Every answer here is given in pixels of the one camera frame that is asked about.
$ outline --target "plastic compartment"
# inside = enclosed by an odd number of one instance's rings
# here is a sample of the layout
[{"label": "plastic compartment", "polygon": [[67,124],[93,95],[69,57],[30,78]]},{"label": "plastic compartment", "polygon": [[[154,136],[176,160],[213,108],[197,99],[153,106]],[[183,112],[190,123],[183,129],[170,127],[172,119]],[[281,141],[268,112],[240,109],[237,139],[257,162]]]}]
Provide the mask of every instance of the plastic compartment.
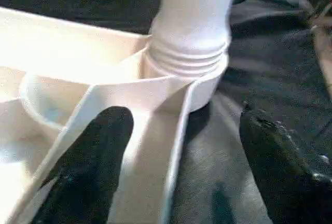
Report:
[{"label": "plastic compartment", "polygon": [[36,172],[10,223],[16,223],[27,205],[38,207],[37,203],[31,204],[31,199],[58,158],[98,113],[114,105],[132,111],[134,130],[124,153],[109,220],[166,223],[187,116],[201,90],[218,76],[219,72],[205,76],[189,90],[188,86],[180,87],[174,77],[91,86]]},{"label": "plastic compartment", "polygon": [[87,89],[86,84],[26,74],[20,98],[25,111],[53,143]]},{"label": "plastic compartment", "polygon": [[0,223],[5,223],[50,144],[19,99],[0,103],[0,113]]},{"label": "plastic compartment", "polygon": [[17,99],[24,72],[0,67],[0,103]]}]

